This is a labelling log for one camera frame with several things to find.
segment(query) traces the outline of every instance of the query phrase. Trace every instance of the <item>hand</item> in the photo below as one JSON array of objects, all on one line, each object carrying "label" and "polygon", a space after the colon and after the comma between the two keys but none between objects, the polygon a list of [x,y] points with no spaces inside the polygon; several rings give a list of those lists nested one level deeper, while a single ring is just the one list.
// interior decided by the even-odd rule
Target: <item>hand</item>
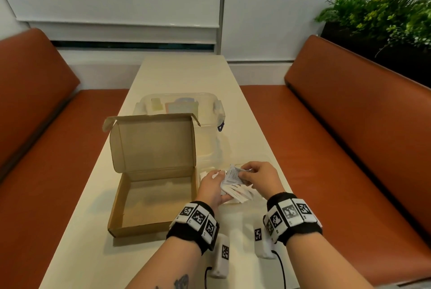
[{"label": "hand", "polygon": [[248,162],[241,166],[242,169],[253,169],[252,172],[239,172],[238,176],[242,180],[250,181],[265,199],[270,199],[275,194],[285,192],[281,184],[277,170],[268,162]]},{"label": "hand", "polygon": [[232,199],[229,195],[220,194],[220,185],[222,184],[225,175],[226,173],[220,170],[209,172],[200,182],[200,186],[197,191],[196,200],[203,201],[208,204],[209,207],[213,209],[214,213],[218,206]]}]

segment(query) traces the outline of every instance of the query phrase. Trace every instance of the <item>cardboard box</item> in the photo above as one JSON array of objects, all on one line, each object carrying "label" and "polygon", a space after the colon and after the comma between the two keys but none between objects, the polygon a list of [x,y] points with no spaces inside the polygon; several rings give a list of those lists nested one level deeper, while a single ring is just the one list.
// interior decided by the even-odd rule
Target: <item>cardboard box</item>
[{"label": "cardboard box", "polygon": [[196,198],[193,114],[113,116],[112,163],[122,173],[108,222],[114,237],[167,231],[186,203]]}]

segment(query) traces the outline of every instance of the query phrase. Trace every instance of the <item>green plant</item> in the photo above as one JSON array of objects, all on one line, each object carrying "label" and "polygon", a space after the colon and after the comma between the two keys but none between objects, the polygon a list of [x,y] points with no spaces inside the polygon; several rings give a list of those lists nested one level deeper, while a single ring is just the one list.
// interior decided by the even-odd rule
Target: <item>green plant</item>
[{"label": "green plant", "polygon": [[316,22],[336,22],[382,41],[431,48],[431,0],[329,0]]}]

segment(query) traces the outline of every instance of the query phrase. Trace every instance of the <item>white electronic device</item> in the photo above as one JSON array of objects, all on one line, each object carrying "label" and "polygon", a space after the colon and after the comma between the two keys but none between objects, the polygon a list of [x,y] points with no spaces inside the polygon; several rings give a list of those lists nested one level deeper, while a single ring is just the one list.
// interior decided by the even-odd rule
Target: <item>white electronic device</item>
[{"label": "white electronic device", "polygon": [[276,259],[272,252],[275,245],[272,242],[271,236],[263,225],[263,219],[256,219],[254,222],[254,253],[259,258],[267,260]]},{"label": "white electronic device", "polygon": [[226,279],[229,275],[230,240],[229,237],[219,233],[215,242],[212,256],[213,268],[209,276],[216,279]]}]

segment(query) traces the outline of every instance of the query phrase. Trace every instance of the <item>orange bench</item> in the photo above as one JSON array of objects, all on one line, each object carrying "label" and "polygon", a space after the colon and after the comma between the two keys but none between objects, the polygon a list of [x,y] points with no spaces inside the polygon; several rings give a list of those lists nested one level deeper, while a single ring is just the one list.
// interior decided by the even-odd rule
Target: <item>orange bench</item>
[{"label": "orange bench", "polygon": [[285,80],[241,89],[324,236],[375,286],[430,277],[431,90],[316,36]]},{"label": "orange bench", "polygon": [[79,80],[38,29],[0,42],[2,288],[38,288],[127,90]]}]

